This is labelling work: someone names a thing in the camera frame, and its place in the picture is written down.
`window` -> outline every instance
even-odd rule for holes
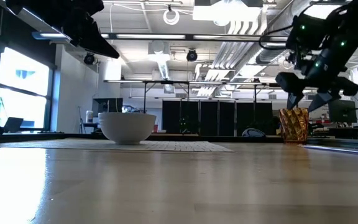
[[[8,117],[23,118],[22,128],[43,128],[47,100],[0,88],[0,126]]]
[[[48,93],[49,68],[15,50],[1,54],[0,83],[43,96]]]
[[[49,120],[49,76],[46,65],[5,48],[0,61],[0,126],[13,117],[24,119],[21,128],[48,128],[44,124]]]

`black panel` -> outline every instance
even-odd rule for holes
[[[273,106],[271,103],[257,103],[256,105],[257,128],[265,134],[275,134],[273,125]]]
[[[253,103],[237,103],[237,136],[242,133],[254,121],[254,104]]]
[[[201,102],[201,135],[218,135],[218,102]]]
[[[241,136],[247,128],[257,128],[265,134],[275,134],[271,103],[257,103],[254,122],[254,104],[237,103],[237,135]]]
[[[182,101],[181,117],[186,121],[186,128],[191,134],[198,134],[198,102]]]
[[[162,101],[162,129],[167,133],[180,132],[180,101]]]
[[[219,136],[234,136],[234,103],[220,102]]]

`white placemat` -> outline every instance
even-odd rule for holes
[[[25,147],[44,149],[97,149],[135,151],[177,151],[177,152],[233,152],[210,142],[142,141],[138,145],[115,144],[109,140],[57,139],[48,141],[27,141],[2,143],[0,147]]]

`gold cup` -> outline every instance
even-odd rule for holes
[[[306,143],[309,127],[309,111],[307,108],[281,109],[280,121],[284,143]]]

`laptop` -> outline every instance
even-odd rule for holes
[[[5,133],[16,133],[20,131],[20,127],[23,123],[23,118],[12,118],[9,117],[5,123]]]

